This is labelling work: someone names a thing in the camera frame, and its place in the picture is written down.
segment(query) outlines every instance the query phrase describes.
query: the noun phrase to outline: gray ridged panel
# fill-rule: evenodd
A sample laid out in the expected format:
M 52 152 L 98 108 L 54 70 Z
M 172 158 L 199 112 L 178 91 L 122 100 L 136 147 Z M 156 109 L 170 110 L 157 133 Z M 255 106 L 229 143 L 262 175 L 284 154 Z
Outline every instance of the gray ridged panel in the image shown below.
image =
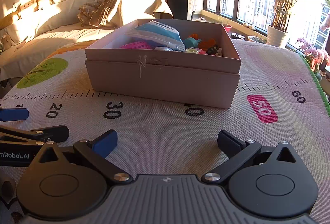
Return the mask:
M 296 220 L 258 219 L 232 205 L 223 189 L 195 175 L 140 175 L 136 182 L 115 186 L 106 201 L 83 217 L 42 221 L 26 217 L 22 224 L 316 224 L 304 215 Z

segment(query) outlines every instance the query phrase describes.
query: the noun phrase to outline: play mat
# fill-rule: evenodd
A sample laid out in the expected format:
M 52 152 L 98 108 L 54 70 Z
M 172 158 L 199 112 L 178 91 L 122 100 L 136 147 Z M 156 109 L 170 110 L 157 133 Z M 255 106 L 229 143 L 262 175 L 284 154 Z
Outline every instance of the play mat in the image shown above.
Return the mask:
M 70 137 L 62 145 L 72 145 L 83 138 L 93 140 L 114 129 L 118 146 L 107 159 L 133 176 L 201 176 L 227 159 L 217 147 L 220 130 L 242 140 L 254 139 L 264 146 L 287 140 L 319 187 L 311 216 L 319 224 L 329 223 L 330 108 L 317 79 L 294 52 L 233 42 L 242 66 L 228 110 L 95 92 L 83 50 L 91 42 L 84 42 L 62 47 L 21 79 L 0 104 L 27 108 L 29 118 L 2 124 L 24 130 L 66 125 Z M 16 181 L 25 170 L 1 169 Z M 0 208 L 0 223 L 14 223 L 14 218 L 22 214 L 15 200 L 0 202 Z

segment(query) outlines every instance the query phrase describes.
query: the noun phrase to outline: blue and white plastic bag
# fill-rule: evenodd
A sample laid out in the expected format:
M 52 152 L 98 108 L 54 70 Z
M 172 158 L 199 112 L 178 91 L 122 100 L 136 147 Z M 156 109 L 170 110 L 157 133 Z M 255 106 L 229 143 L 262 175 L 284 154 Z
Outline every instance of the blue and white plastic bag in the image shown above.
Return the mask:
M 175 51 L 185 50 L 179 32 L 175 28 L 154 20 L 129 30 L 126 35 L 134 37 L 136 41 L 146 41 L 152 47 L 166 46 Z

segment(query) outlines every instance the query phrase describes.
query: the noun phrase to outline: white flower pot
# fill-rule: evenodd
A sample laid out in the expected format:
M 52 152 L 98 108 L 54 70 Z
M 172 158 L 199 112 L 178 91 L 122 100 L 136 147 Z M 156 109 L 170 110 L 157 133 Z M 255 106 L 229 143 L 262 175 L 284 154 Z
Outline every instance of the white flower pot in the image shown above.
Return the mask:
M 289 38 L 289 33 L 268 26 L 267 44 L 285 48 Z

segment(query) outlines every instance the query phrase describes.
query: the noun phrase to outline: flower bouquet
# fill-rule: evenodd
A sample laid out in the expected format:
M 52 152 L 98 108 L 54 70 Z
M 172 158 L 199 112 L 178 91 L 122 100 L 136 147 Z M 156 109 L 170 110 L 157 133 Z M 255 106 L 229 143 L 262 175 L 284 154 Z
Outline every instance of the flower bouquet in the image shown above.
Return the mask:
M 326 50 L 316 49 L 313 44 L 310 44 L 304 38 L 299 38 L 296 45 L 300 47 L 305 60 L 314 73 L 319 71 L 320 64 L 322 64 L 323 61 L 326 61 L 327 65 L 330 66 L 329 55 Z

